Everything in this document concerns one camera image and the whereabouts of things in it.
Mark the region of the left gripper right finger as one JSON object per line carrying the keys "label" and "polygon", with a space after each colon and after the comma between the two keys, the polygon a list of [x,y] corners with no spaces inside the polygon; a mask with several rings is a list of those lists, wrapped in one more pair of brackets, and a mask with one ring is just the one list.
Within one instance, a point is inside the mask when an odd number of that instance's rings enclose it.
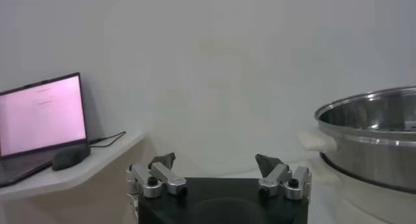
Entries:
{"label": "left gripper right finger", "polygon": [[279,158],[255,155],[255,160],[262,174],[258,180],[258,194],[262,201],[283,194],[292,201],[311,198],[312,173],[307,167],[298,166],[292,171]]}

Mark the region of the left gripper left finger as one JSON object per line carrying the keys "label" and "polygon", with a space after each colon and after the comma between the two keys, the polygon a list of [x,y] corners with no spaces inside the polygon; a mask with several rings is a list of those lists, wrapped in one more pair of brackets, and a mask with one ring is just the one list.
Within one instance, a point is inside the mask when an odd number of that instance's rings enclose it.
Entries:
{"label": "left gripper left finger", "polygon": [[170,195],[185,196],[188,193],[187,180],[172,171],[175,159],[175,153],[168,153],[153,157],[148,165],[131,164],[126,169],[127,194],[155,199],[166,188]]}

